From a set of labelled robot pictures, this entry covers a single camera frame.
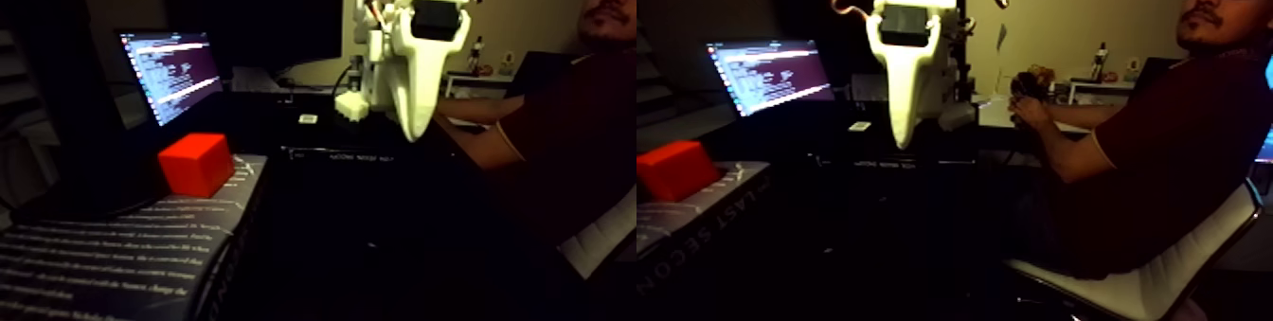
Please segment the person's left hand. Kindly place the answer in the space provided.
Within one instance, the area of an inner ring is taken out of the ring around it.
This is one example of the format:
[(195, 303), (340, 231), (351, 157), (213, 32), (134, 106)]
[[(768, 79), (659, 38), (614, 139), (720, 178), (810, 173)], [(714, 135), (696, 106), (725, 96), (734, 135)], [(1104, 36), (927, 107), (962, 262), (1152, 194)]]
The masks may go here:
[(1048, 113), (1045, 104), (1036, 98), (1015, 98), (1008, 110), (1021, 124), (1032, 127), (1032, 131), (1044, 131), (1045, 127), (1051, 127), (1050, 113)]

